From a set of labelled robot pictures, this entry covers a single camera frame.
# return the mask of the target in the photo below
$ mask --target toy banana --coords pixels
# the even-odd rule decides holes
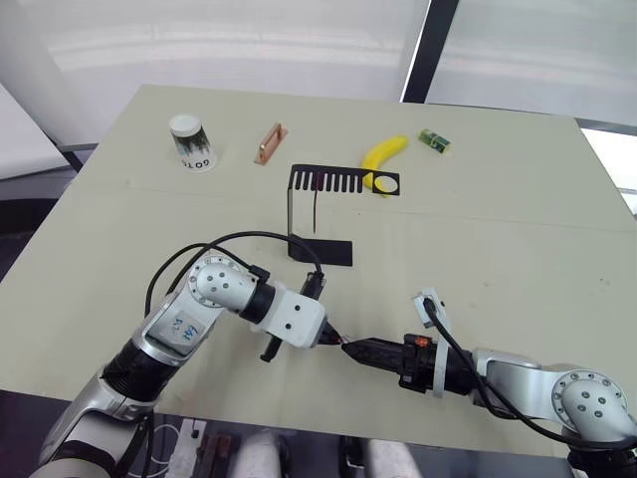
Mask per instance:
[[[378,169],[380,164],[385,162],[394,154],[402,151],[407,146],[407,144],[409,144],[409,138],[407,136],[394,136],[390,139],[386,139],[367,152],[367,154],[365,155],[365,159],[363,160],[360,167],[363,167],[365,169]],[[373,174],[369,173],[362,179],[362,183],[369,189],[372,188],[372,177]]]

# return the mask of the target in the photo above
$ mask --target table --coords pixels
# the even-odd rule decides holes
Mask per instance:
[[[208,173],[190,173],[176,159],[167,121],[181,112],[199,114],[217,148],[219,164]],[[257,165],[257,145],[276,121],[290,133]],[[418,142],[423,127],[449,138],[452,152]],[[434,286],[465,349],[595,367],[623,385],[634,409],[626,354],[637,333],[635,224],[573,119],[156,86],[139,90],[0,285],[0,387],[73,398],[141,321],[145,287],[165,258],[229,232],[285,232],[291,164],[356,166],[369,147],[399,133],[411,144],[385,166],[401,174],[399,197],[318,197],[318,232],[354,243],[352,268],[325,266],[321,301],[334,326],[355,338],[421,333],[410,297]],[[308,217],[299,224],[307,228]],[[291,287],[310,269],[276,241],[228,247]],[[267,341],[224,318],[159,410],[563,453],[466,397],[401,389],[397,375],[335,348],[283,346],[263,363]]]

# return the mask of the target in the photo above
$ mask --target black metal comb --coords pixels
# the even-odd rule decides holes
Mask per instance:
[[[400,176],[397,172],[377,171],[359,167],[324,166],[321,164],[293,164],[288,181],[288,235],[303,239],[317,253],[324,264],[336,266],[351,266],[351,241],[337,241],[331,239],[306,239],[293,234],[293,196],[294,190],[354,192],[363,191],[362,180],[367,174],[372,174],[371,192],[397,196],[400,194]],[[393,190],[383,190],[376,185],[376,179],[388,177],[393,179],[396,187]],[[295,244],[288,244],[288,255],[300,262],[312,262],[308,253]]]

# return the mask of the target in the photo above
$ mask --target black cable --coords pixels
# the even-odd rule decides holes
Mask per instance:
[[[168,423],[168,415],[162,413],[161,416],[161,426],[163,427],[163,429],[161,430],[161,448],[159,448],[159,459],[163,461],[163,454],[166,449],[166,436],[168,434],[168,427],[166,426],[166,424]]]
[[[170,264],[172,264],[174,262],[174,260],[177,259],[179,256],[181,256],[182,254],[185,254],[186,252],[190,251],[191,249],[204,248],[204,247],[208,247],[208,246],[209,246],[209,244],[206,243],[206,242],[197,242],[195,244],[190,244],[190,245],[178,250],[177,252],[175,252],[172,256],[170,256],[168,258],[168,260],[166,260],[166,262],[164,262],[161,265],[161,267],[159,269],[157,269],[157,272],[155,272],[155,274],[152,276],[152,279],[150,279],[150,283],[148,284],[148,288],[146,289],[146,300],[145,300],[144,308],[143,308],[144,316],[147,316],[148,314],[150,314],[150,304],[152,303],[152,291],[155,288],[157,280],[159,279],[161,274],[163,274],[163,272],[168,268],[168,266]],[[246,269],[248,269],[250,267],[248,265],[248,263],[246,263],[240,257],[238,257],[235,254],[233,254],[232,252],[224,249],[223,247],[211,246],[211,247],[209,247],[206,250],[210,250],[210,249],[215,249],[215,250],[221,252],[222,254],[225,254],[226,256],[230,257],[233,261],[235,261],[237,264],[240,264],[241,266],[245,267]]]
[[[179,274],[175,277],[168,288],[167,294],[170,294],[175,290],[181,278],[190,270],[192,265],[199,260],[201,256],[203,256],[208,250],[215,248],[218,244],[222,242],[229,241],[231,239],[237,239],[239,237],[270,237],[273,239],[279,239],[280,241],[286,241],[291,244],[295,244],[302,249],[304,249],[310,257],[312,257],[313,262],[315,263],[315,268],[319,274],[322,274],[322,268],[320,267],[320,259],[317,256],[317,253],[303,240],[298,239],[296,237],[286,236],[284,234],[278,234],[276,232],[266,232],[266,231],[244,231],[244,232],[234,232],[232,234],[227,234],[225,236],[221,236],[219,239],[215,239],[214,241],[206,244],[197,254],[192,256],[192,258],[186,263],[185,266],[179,271]]]
[[[590,449],[600,449],[600,450],[625,450],[634,447],[637,443],[635,438],[626,438],[620,441],[588,441],[580,438],[574,437],[566,437],[562,436],[558,433],[554,433],[542,426],[539,426],[537,423],[533,422],[530,418],[526,417],[522,412],[520,412],[515,405],[511,403],[492,383],[490,383],[486,378],[480,376],[476,371],[475,365],[473,361],[466,358],[463,349],[458,345],[458,343],[454,340],[454,338],[449,334],[447,329],[441,324],[438,319],[438,315],[436,313],[436,306],[433,301],[429,298],[426,298],[423,301],[423,306],[425,308],[425,312],[429,319],[434,324],[440,335],[449,343],[451,348],[456,352],[456,354],[461,358],[467,370],[474,376],[474,380],[476,382],[476,388],[478,389],[478,393],[480,394],[480,398],[485,403],[485,406],[492,410],[493,405],[489,400],[489,396],[487,395],[486,388],[488,388],[496,398],[505,406],[505,408],[512,413],[519,421],[521,421],[524,425],[529,427],[531,430],[539,433],[540,435],[545,436],[546,438],[550,438],[551,440],[558,441],[560,443],[564,443],[569,446],[574,446],[577,448],[590,448]]]
[[[150,413],[148,413],[147,420],[146,426],[148,427],[148,430],[146,432],[146,436],[148,441],[146,442],[146,456],[144,457],[140,478],[147,478],[148,470],[150,470],[150,462],[152,461],[152,445],[155,435],[155,412],[153,410],[150,410]]]
[[[433,322],[434,326],[436,326],[436,329],[438,329],[438,332],[440,333],[440,335],[445,338],[445,340],[449,343],[451,348],[456,352],[460,360],[463,362],[465,367],[470,371],[471,376],[474,379],[476,389],[478,390],[478,394],[480,395],[480,398],[482,399],[482,402],[484,403],[485,407],[490,411],[492,415],[496,416],[497,418],[511,419],[510,416],[506,414],[502,414],[500,411],[496,410],[494,406],[491,404],[491,401],[489,400],[489,394],[487,393],[487,389],[485,388],[485,385],[482,382],[482,378],[476,372],[475,366],[472,360],[470,358],[467,358],[467,356],[464,354],[463,349],[458,345],[458,343],[451,336],[451,334],[449,334],[447,329],[443,327],[442,323],[438,319],[438,315],[436,314],[436,306],[433,303],[433,301],[431,299],[425,299],[423,301],[423,306],[425,308],[425,312],[427,313],[427,316],[429,316],[429,319],[431,320],[431,322]]]

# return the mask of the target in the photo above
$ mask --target white wall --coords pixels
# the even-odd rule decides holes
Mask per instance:
[[[461,0],[427,102],[637,124],[637,0]]]
[[[590,146],[606,168],[633,214],[637,214],[637,136],[583,129]]]
[[[100,141],[143,83],[398,101],[427,3],[2,0],[0,17],[4,8],[4,23],[20,27],[18,48],[0,49],[0,81],[64,143]],[[48,58],[25,65],[21,41]],[[21,85],[28,76],[55,87]],[[30,101],[43,88],[64,98],[70,119]]]
[[[68,165],[20,105],[0,85],[0,179]],[[0,184],[0,198],[3,195]]]

